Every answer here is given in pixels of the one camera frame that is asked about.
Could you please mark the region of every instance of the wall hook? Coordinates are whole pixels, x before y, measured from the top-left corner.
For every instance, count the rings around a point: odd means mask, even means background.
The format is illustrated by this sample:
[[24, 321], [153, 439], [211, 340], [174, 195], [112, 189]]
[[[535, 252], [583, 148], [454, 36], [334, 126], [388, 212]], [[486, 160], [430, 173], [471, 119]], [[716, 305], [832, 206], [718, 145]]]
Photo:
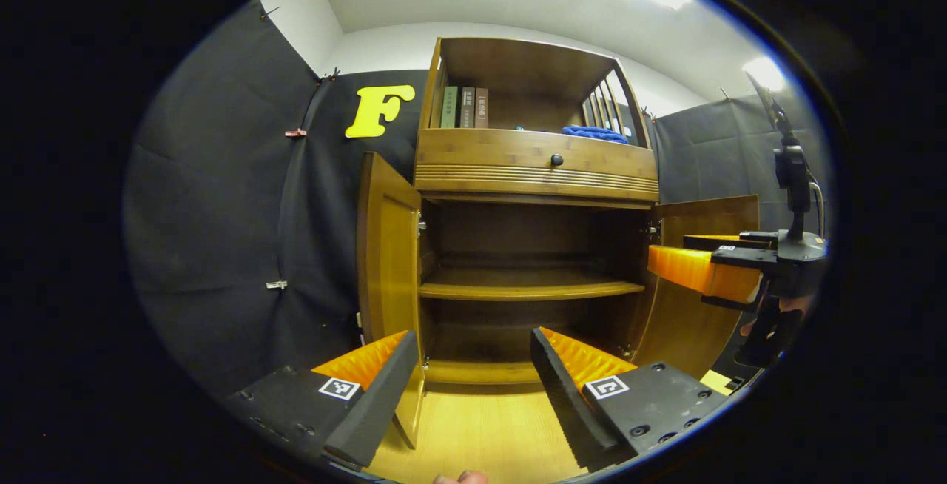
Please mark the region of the wall hook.
[[263, 13], [263, 15], [260, 16], [260, 21], [264, 21], [264, 19], [266, 19], [267, 16], [270, 16], [270, 15], [273, 14], [274, 12], [277, 12], [277, 10], [279, 10], [279, 9], [280, 9], [280, 8], [277, 7], [277, 8], [274, 8], [273, 10], [271, 10], [270, 12]]

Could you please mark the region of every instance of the cabinet door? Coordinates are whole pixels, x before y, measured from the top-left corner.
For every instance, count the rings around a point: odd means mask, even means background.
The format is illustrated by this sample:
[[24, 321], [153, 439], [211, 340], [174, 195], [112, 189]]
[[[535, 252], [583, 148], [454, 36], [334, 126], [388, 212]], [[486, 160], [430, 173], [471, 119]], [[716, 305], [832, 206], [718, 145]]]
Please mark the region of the cabinet door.
[[[417, 215], [420, 194], [376, 153], [366, 153], [359, 193], [359, 306], [365, 341], [417, 330]], [[423, 357], [417, 330], [417, 355]], [[423, 401], [422, 358], [395, 410], [413, 448]]]
[[[654, 206], [652, 222], [660, 221], [661, 245], [683, 247], [684, 235], [737, 235], [760, 228], [757, 196], [716, 198]], [[637, 365], [662, 360], [695, 379], [703, 378], [724, 350], [740, 312], [701, 302], [701, 293], [649, 274], [652, 308], [641, 343], [633, 355]]]

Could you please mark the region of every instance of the wooden floor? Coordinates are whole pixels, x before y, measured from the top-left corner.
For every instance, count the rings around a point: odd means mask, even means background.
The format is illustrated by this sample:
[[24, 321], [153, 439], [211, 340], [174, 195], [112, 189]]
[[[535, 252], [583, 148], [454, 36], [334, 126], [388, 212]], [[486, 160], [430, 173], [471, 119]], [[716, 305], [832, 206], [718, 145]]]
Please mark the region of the wooden floor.
[[464, 470], [483, 471], [491, 484], [548, 484], [585, 473], [538, 383], [429, 384], [417, 450], [392, 424], [365, 468], [405, 484], [431, 484], [437, 474], [457, 478]]

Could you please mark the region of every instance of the orange gripper pad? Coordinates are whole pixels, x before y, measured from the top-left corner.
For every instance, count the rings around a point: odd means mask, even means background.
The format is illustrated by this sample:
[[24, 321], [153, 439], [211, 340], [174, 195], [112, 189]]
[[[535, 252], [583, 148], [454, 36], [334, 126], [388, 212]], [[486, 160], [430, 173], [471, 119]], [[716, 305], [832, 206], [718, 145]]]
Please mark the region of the orange gripper pad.
[[362, 389], [366, 390], [406, 334], [407, 330], [402, 330], [395, 335], [385, 336], [377, 342], [361, 346], [321, 366], [314, 367], [312, 372], [339, 380], [348, 380], [350, 383], [359, 383]]
[[549, 330], [544, 326], [539, 328], [542, 334], [549, 340], [552, 349], [556, 350], [562, 365], [566, 372], [572, 377], [572, 382], [576, 384], [579, 392], [582, 392], [582, 386], [591, 380], [603, 379], [619, 373], [630, 372], [637, 369], [633, 363], [625, 362], [619, 357], [612, 356], [603, 350], [595, 349], [588, 343], [579, 342], [574, 338], [560, 335], [555, 330]]
[[741, 241], [740, 235], [690, 235], [690, 237], [721, 239], [722, 241]]
[[753, 301], [760, 287], [760, 269], [714, 264], [711, 255], [711, 251], [649, 245], [648, 271], [703, 295], [744, 304]]

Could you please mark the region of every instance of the yellow letter f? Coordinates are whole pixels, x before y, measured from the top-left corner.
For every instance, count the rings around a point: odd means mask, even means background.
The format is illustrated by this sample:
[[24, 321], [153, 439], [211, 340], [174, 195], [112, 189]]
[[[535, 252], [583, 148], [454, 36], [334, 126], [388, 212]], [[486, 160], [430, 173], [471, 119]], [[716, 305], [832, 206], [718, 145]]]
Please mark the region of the yellow letter f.
[[361, 101], [358, 112], [355, 113], [355, 122], [346, 129], [346, 138], [372, 138], [385, 134], [385, 126], [379, 123], [379, 116], [385, 114], [385, 121], [393, 121], [398, 117], [402, 102], [414, 99], [414, 87], [411, 85], [363, 87], [358, 90]]

